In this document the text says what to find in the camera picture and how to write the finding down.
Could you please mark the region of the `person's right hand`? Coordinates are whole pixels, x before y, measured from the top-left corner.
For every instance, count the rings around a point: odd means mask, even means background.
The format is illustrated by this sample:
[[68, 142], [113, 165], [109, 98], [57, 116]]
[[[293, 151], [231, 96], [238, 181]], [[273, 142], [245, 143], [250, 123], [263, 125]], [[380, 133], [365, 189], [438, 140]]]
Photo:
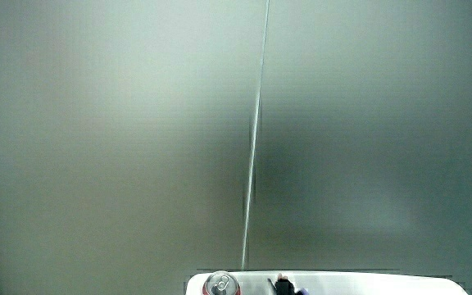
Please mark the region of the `person's right hand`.
[[287, 275], [279, 273], [276, 280], [268, 279], [275, 295], [309, 295], [305, 288], [295, 288], [294, 284], [288, 279]]

